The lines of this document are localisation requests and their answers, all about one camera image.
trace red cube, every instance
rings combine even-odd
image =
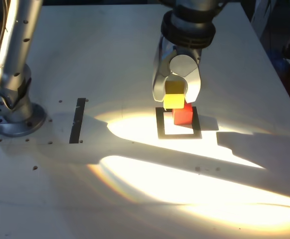
[[[193,120],[193,107],[191,103],[185,102],[184,108],[173,109],[172,114],[175,125],[191,124]]]

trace black tape marking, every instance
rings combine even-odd
[[[192,134],[165,134],[164,124],[164,112],[172,112],[171,109],[165,110],[163,107],[156,108],[156,123],[157,123],[157,134],[159,139],[190,139],[190,138],[202,138],[200,123],[197,113],[197,108],[193,107],[193,120],[191,127],[193,129]]]
[[[85,98],[78,98],[69,143],[79,143],[84,107],[85,107]]]

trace metal mounting plate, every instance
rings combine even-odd
[[[8,137],[28,135],[40,128],[46,118],[44,109],[38,104],[32,104],[33,115],[25,121],[7,122],[0,116],[0,134]]]

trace table surface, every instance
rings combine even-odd
[[[157,139],[166,11],[43,7],[30,97],[53,121],[0,136],[0,239],[290,239],[290,99],[240,4],[215,18],[203,50],[202,139]],[[83,143],[69,144],[78,98]],[[166,133],[190,131],[170,121]]]

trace silver robotic arm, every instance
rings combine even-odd
[[[11,0],[0,49],[0,134],[27,135],[45,120],[31,103],[31,71],[25,63],[43,0]]]
[[[31,71],[26,64],[42,3],[43,0],[10,1],[0,49],[0,134],[3,135],[27,135],[46,118],[43,108],[29,99]],[[164,15],[152,88],[156,101],[163,101],[165,81],[170,78],[184,80],[186,101],[196,100],[200,90],[201,50],[211,44],[215,34],[212,19],[224,5],[219,7],[217,0],[176,0],[173,10]]]
[[[199,61],[216,32],[212,23],[220,10],[217,0],[176,0],[173,10],[164,15],[155,57],[153,97],[162,102],[166,80],[185,81],[185,99],[197,99],[200,91]]]

